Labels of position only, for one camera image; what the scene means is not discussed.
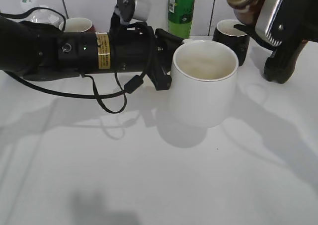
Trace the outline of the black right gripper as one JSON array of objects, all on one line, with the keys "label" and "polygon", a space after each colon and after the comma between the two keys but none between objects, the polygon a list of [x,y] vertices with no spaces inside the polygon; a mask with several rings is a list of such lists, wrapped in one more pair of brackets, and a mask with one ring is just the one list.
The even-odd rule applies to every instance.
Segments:
[{"label": "black right gripper", "polygon": [[[277,47],[262,40],[255,32],[255,26],[235,25],[247,33],[260,46],[273,52]],[[318,40],[318,0],[283,0],[275,17],[272,36],[282,43],[289,40]]]}]

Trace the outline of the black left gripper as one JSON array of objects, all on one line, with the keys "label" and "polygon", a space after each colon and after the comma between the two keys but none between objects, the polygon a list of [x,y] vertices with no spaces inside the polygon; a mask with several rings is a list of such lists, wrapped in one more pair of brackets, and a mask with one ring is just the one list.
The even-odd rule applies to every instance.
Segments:
[{"label": "black left gripper", "polygon": [[169,90],[171,86],[171,70],[173,55],[185,38],[180,38],[163,29],[156,29],[151,64],[147,70],[156,90]]}]

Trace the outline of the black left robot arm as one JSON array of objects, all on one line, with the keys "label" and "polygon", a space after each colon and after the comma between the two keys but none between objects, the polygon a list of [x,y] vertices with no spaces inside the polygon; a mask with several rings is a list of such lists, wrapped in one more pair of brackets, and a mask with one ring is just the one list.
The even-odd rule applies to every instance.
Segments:
[{"label": "black left robot arm", "polygon": [[175,50],[183,39],[144,22],[128,26],[112,17],[108,33],[67,33],[29,21],[0,19],[0,69],[27,81],[80,75],[140,73],[167,90]]}]

